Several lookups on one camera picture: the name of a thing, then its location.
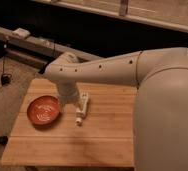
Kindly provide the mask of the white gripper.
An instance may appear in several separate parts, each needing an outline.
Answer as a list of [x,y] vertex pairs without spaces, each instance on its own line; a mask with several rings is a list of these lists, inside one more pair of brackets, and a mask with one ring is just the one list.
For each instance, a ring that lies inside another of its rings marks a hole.
[[75,83],[59,83],[56,87],[58,91],[58,98],[63,106],[66,104],[79,103],[80,93]]

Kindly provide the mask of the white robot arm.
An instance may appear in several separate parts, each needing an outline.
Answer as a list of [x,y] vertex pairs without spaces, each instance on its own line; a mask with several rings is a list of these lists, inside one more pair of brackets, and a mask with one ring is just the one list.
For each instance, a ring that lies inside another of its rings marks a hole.
[[65,52],[46,66],[64,103],[78,82],[134,86],[136,171],[188,171],[188,48],[144,50],[81,63]]

